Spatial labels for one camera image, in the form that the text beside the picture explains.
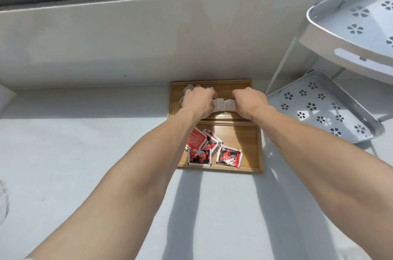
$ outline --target wooden tray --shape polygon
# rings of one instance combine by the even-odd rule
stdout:
[[[217,153],[212,156],[211,167],[190,166],[187,163],[187,152],[184,151],[178,168],[197,168],[207,170],[226,170],[235,172],[263,172],[261,129],[253,122],[216,122],[205,121],[197,124],[200,130],[209,128],[219,137],[225,146],[238,148],[243,151],[240,168],[218,165]]]
[[[171,101],[169,103],[168,118],[175,115],[181,108],[179,103],[180,98],[184,95],[183,89],[192,84],[194,86],[200,85],[202,87],[213,87],[217,92],[217,97],[226,99],[232,98],[232,91],[235,89],[244,89],[251,87],[251,80],[222,80],[222,81],[190,81],[190,82],[172,82],[171,83]],[[219,120],[219,121],[245,121],[236,112],[217,112],[211,114],[204,120]]]
[[[183,89],[189,84],[213,87],[219,98],[230,99],[234,89],[251,87],[251,80],[172,82],[168,118],[181,109],[182,106],[179,100],[184,95]],[[241,149],[243,158],[240,168],[218,165],[216,163],[217,153],[212,157],[213,163],[211,167],[189,166],[186,151],[183,153],[178,168],[263,172],[261,129],[255,123],[244,119],[236,112],[220,112],[201,120],[196,127],[200,130],[209,128],[224,142],[225,146]]]

